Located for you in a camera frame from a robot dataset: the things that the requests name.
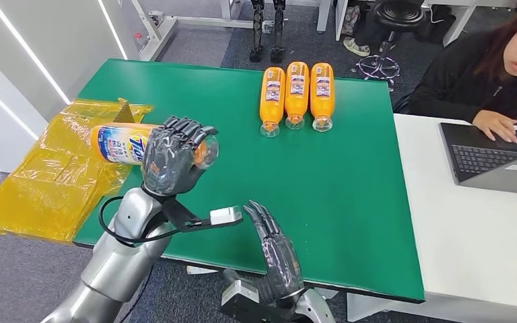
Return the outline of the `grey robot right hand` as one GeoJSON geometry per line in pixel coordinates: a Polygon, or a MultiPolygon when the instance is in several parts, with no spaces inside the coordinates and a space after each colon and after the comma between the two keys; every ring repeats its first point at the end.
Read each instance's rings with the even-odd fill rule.
{"type": "Polygon", "coordinates": [[[256,287],[259,300],[264,304],[271,304],[302,291],[304,280],[296,251],[271,212],[253,200],[242,208],[250,216],[261,241],[267,273],[256,280],[250,280],[227,268],[223,271],[224,277],[231,283],[241,280],[256,287]]]}

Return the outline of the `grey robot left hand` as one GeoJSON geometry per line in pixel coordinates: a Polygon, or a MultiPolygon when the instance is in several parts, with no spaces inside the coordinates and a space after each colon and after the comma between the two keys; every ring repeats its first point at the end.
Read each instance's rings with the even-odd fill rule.
{"type": "Polygon", "coordinates": [[[170,116],[149,134],[141,164],[143,189],[153,196],[190,191],[218,158],[217,134],[213,126],[170,116]]]}

